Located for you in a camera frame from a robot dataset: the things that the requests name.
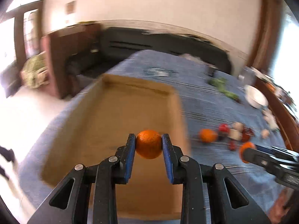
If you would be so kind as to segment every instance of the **blue tablecloth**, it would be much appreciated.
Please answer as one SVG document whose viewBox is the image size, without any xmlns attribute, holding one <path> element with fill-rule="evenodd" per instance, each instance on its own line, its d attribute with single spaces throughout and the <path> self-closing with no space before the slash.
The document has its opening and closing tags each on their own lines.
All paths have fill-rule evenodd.
<svg viewBox="0 0 299 224">
<path fill-rule="evenodd" d="M 178 56 L 161 52 L 144 50 L 133 54 L 108 71 L 110 74 L 143 78 L 166 83 L 175 87 L 183 104 L 188 137 L 191 144 L 191 157 L 201 164 L 213 165 L 222 163 L 237 180 L 247 189 L 260 207 L 267 212 L 283 189 L 274 181 L 274 177 L 261 167 L 244 164 L 238 151 L 228 149 L 228 142 L 204 144 L 198 141 L 200 129 L 217 129 L 220 123 L 242 122 L 251 127 L 255 144 L 270 147 L 285 147 L 279 132 L 271 132 L 267 139 L 261 138 L 261 130 L 268 128 L 260 110 L 251 107 L 245 100 L 244 92 L 238 89 L 236 78 L 223 72 L 216 72 L 216 77 L 227 79 L 227 90 L 239 95 L 242 104 L 219 93 L 215 87 L 207 84 L 206 65 L 193 62 Z M 40 180 L 40 172 L 58 127 L 76 107 L 84 94 L 76 96 L 70 105 L 52 123 L 33 146 L 20 166 L 20 186 L 29 200 L 37 207 L 50 193 L 51 189 Z M 209 220 L 209 203 L 205 191 L 207 219 Z"/>
</svg>

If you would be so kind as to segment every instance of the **triangular cutout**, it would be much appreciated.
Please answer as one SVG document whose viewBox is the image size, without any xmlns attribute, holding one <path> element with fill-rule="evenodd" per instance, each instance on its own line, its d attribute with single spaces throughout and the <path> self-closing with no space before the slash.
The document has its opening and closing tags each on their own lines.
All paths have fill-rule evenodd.
<svg viewBox="0 0 299 224">
<path fill-rule="evenodd" d="M 224 179 L 226 190 L 228 192 L 229 200 L 231 201 L 231 207 L 233 209 L 247 206 L 249 204 L 248 199 L 242 194 L 236 185 L 229 179 Z"/>
<path fill-rule="evenodd" d="M 70 179 L 50 200 L 50 206 L 57 207 L 62 210 L 66 209 L 66 207 L 68 206 L 68 201 L 70 199 L 74 182 L 74 179 Z"/>
</svg>

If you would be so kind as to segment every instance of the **black sofa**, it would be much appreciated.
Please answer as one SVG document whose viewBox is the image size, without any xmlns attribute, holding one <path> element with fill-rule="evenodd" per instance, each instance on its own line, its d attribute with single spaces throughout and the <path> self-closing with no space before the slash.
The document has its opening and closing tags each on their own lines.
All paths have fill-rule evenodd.
<svg viewBox="0 0 299 224">
<path fill-rule="evenodd" d="M 145 49 L 172 55 L 190 54 L 215 65 L 219 71 L 231 74 L 227 53 L 193 35 L 151 34 L 142 29 L 110 27 L 88 50 L 68 59 L 66 70 L 71 78 L 73 94 L 133 53 Z"/>
</svg>

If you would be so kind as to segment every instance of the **floor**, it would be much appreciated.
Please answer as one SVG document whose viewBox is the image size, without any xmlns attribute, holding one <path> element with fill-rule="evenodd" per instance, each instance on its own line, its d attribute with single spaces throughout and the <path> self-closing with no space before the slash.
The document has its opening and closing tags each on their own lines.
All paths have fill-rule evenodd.
<svg viewBox="0 0 299 224">
<path fill-rule="evenodd" d="M 21 87 L 14 95 L 5 98 L 0 87 L 0 145 L 13 149 L 18 162 L 28 154 L 50 121 L 68 104 L 38 90 Z M 23 195 L 11 163 L 0 155 L 2 166 L 10 181 L 0 176 L 0 195 L 5 204 L 21 223 L 27 223 L 34 208 Z"/>
</svg>

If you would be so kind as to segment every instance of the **beige wall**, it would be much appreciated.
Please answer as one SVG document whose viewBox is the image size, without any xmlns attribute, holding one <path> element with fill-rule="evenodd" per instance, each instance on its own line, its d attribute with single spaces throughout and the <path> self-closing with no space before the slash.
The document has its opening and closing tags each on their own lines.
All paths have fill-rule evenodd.
<svg viewBox="0 0 299 224">
<path fill-rule="evenodd" d="M 65 26 L 65 4 L 45 0 L 44 32 Z M 249 54 L 261 0 L 77 0 L 74 21 L 132 19 L 188 28 Z"/>
</svg>

